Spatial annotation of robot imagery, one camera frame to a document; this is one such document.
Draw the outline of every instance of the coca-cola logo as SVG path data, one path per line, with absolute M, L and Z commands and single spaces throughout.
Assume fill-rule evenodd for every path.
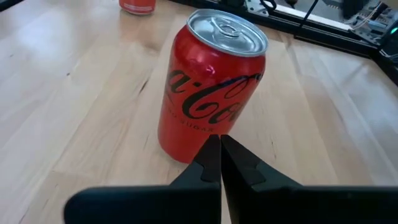
M 242 111 L 249 96 L 237 97 L 244 93 L 251 82 L 259 82 L 261 73 L 253 75 L 241 75 L 206 88 L 192 91 L 192 88 L 199 88 L 203 83 L 192 80 L 182 70 L 174 70 L 169 73 L 166 81 L 165 94 L 174 105 L 173 95 L 182 95 L 187 90 L 193 92 L 188 95 L 182 103 L 182 113 L 190 119 L 206 119 L 208 124 L 217 124 L 221 121 L 234 121 Z M 219 100 L 231 101 L 228 106 L 221 108 Z

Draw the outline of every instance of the red can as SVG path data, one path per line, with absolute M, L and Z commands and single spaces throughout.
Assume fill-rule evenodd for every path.
M 127 12 L 146 15 L 155 10 L 156 0 L 119 0 L 119 5 Z
M 266 67 L 264 33 L 233 14 L 200 9 L 172 47 L 158 127 L 162 148 L 189 163 L 210 134 L 228 134 Z

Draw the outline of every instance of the can rim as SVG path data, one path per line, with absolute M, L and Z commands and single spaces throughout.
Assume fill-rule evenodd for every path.
M 248 28 L 252 29 L 264 41 L 264 49 L 262 49 L 261 51 L 258 51 L 258 52 L 235 52 L 235 51 L 232 51 L 232 50 L 224 49 L 222 47 L 217 47 L 217 45 L 215 45 L 214 43 L 211 43 L 210 41 L 204 39 L 196 31 L 194 31 L 192 29 L 192 27 L 190 25 L 190 22 L 195 17 L 195 15 L 198 14 L 199 11 L 202 11 L 202 12 L 203 11 L 204 12 L 216 12 L 217 14 L 233 17 L 235 19 L 243 21 L 245 26 L 247 26 Z M 229 12 L 224 12 L 224 11 L 221 11 L 221 10 L 216 10 L 216 9 L 197 9 L 187 19 L 187 27 L 188 27 L 188 30 L 190 31 L 190 33 L 192 35 L 194 35 L 198 40 L 203 42 L 204 44 L 210 46 L 213 49 L 219 50 L 220 52 L 223 52 L 223 53 L 226 53 L 226 54 L 230 54 L 230 55 L 239 56 L 239 57 L 257 57 L 257 56 L 260 56 L 260 55 L 264 55 L 267 52 L 268 45 L 269 45 L 268 37 L 265 35 L 265 33 L 262 30 L 260 30 L 260 28 L 258 28 L 253 23 L 249 22 L 248 20 L 243 19 L 242 17 L 239 17 L 239 16 L 234 15 L 234 14 L 229 13 Z

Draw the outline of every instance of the cable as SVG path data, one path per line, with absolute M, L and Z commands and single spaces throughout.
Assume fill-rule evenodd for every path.
M 356 24 L 351 29 L 352 30 L 359 29 L 363 25 L 365 25 L 367 22 L 369 22 L 370 18 L 372 18 L 372 16 L 376 13 L 377 9 L 381 6 L 381 4 L 382 4 L 382 2 L 379 2 L 379 4 L 373 9 L 373 11 L 363 21 L 361 21 L 359 24 Z
M 389 55 L 384 50 L 381 50 L 380 53 L 381 53 L 381 55 L 383 55 L 384 57 L 386 57 L 392 61 L 398 60 L 398 54 Z

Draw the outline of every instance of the wood grain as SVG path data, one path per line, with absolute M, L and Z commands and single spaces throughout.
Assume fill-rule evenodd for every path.
M 184 170 L 156 129 L 172 41 L 194 10 L 26 0 L 0 13 L 0 223 L 62 223 L 78 190 Z M 230 135 L 302 184 L 396 185 L 398 88 L 370 60 L 260 28 L 266 74 Z

